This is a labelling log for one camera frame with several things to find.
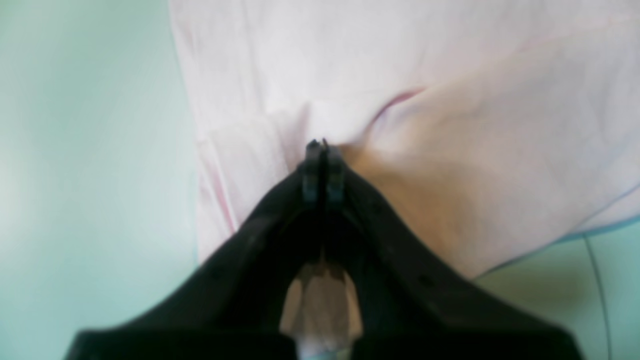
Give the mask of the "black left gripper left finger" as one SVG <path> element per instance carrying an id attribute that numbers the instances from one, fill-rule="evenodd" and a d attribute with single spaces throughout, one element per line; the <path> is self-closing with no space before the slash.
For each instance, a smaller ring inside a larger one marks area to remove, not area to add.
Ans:
<path id="1" fill-rule="evenodd" d="M 326 145 L 311 141 L 297 170 L 175 292 L 123 325 L 78 333 L 67 360 L 296 360 L 281 333 L 288 290 L 322 253 Z"/>

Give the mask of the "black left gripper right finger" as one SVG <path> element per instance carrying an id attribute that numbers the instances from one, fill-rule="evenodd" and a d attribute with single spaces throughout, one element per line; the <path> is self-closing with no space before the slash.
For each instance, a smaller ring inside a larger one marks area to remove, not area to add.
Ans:
<path id="1" fill-rule="evenodd" d="M 323 143 L 327 257 L 350 276 L 362 335 L 352 360 L 580 360 L 573 336 L 480 289 L 409 230 Z"/>

